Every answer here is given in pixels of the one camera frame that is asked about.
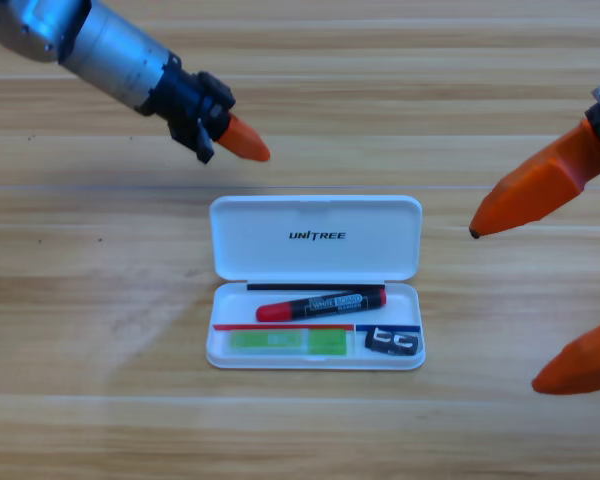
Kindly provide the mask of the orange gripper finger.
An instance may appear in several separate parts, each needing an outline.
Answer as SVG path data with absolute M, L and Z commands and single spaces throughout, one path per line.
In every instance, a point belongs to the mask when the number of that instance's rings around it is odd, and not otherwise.
M 548 395 L 600 391 L 600 325 L 566 345 L 532 380 L 531 386 Z
M 261 136 L 234 114 L 229 114 L 228 127 L 216 142 L 242 159 L 258 162 L 270 159 L 270 150 Z
M 600 175 L 600 138 L 586 119 L 504 176 L 469 224 L 473 238 L 539 221 Z

